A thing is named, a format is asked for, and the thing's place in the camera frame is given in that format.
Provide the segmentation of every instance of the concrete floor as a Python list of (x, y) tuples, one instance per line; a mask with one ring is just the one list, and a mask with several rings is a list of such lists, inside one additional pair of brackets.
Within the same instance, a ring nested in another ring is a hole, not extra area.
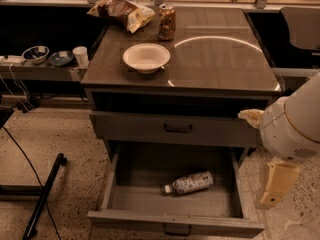
[[(68, 159), (61, 167), (48, 204), (63, 240), (184, 239), (162, 233), (99, 229), (91, 225), (87, 212), (96, 210), (101, 186), (108, 176), (109, 159), (103, 142), (93, 132), (88, 110), (36, 109), (27, 114), (16, 111), (6, 128), (24, 149), (42, 183), (58, 153)], [(292, 191), (271, 210), (258, 210), (261, 169), (272, 157), (258, 149), (240, 168), (242, 191), (249, 219), (266, 229), (255, 240), (320, 239), (320, 157), (306, 161)], [(35, 184), (37, 180), (26, 159), (7, 133), (0, 130), (1, 184)], [(0, 202), (0, 239), (22, 239), (35, 202)], [(44, 209), (33, 239), (58, 239)], [(187, 239), (233, 240), (208, 236)]]

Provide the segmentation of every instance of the drawer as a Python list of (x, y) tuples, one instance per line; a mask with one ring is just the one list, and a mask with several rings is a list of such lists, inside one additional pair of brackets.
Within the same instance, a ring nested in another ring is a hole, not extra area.
[(93, 111), (98, 138), (192, 145), (256, 147), (258, 132), (239, 119)]
[[(264, 230), (250, 221), (241, 198), (235, 155), (229, 148), (119, 142), (94, 226), (252, 238)], [(214, 185), (187, 195), (161, 189), (180, 176), (209, 170)]]

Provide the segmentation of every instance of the countertop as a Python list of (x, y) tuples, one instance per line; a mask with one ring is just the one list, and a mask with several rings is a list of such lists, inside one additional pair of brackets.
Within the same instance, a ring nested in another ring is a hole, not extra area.
[[(215, 95), (281, 92), (241, 9), (176, 7), (176, 13), (172, 41), (158, 40), (157, 16), (134, 34), (112, 24), (82, 79), (82, 86)], [(139, 43), (157, 43), (170, 51), (171, 58), (164, 69), (144, 75), (124, 63), (125, 50)]]

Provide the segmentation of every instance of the metal stand leg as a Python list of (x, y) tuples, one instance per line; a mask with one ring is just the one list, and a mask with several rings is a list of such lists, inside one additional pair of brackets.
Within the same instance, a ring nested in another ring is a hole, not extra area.
[(64, 157), (62, 153), (58, 154), (56, 161), (51, 169), (50, 175), (48, 176), (46, 184), (43, 186), (41, 196), (37, 202), (37, 205), (34, 209), (34, 212), (31, 216), (29, 224), (26, 228), (26, 231), (23, 235), (23, 240), (31, 239), (37, 233), (36, 224), (39, 220), (40, 214), (42, 212), (43, 206), (47, 202), (47, 197), (50, 193), (52, 184), (56, 178), (60, 165), (65, 165), (67, 163), (67, 159)]

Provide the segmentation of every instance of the soda can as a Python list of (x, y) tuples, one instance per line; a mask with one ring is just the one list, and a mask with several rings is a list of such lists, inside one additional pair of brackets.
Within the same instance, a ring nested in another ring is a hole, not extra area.
[(172, 40), (176, 31), (176, 11), (171, 4), (159, 6), (160, 26), (159, 39)]

